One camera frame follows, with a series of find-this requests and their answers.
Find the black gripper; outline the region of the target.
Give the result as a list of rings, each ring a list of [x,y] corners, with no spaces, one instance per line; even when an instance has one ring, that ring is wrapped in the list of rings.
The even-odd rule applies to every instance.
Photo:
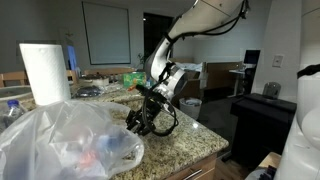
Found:
[[[166,98],[163,97],[160,93],[152,91],[146,103],[146,114],[147,122],[144,123],[142,119],[142,110],[138,111],[138,118],[136,120],[137,113],[135,111],[130,111],[125,122],[127,124],[127,129],[131,130],[137,125],[136,133],[138,135],[145,136],[156,129],[153,121],[156,116],[160,113],[163,104],[166,102]]]

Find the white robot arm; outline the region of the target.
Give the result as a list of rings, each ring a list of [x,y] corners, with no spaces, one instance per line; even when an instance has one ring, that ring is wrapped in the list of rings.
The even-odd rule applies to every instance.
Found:
[[[144,96],[138,121],[143,130],[156,132],[153,120],[157,113],[168,107],[186,84],[185,71],[168,59],[171,46],[182,37],[223,34],[248,11],[248,0],[196,0],[175,20],[146,61],[146,72],[156,84],[137,87]],[[296,73],[297,109],[274,180],[320,180],[320,58],[313,39],[318,31],[319,24],[306,14]]]

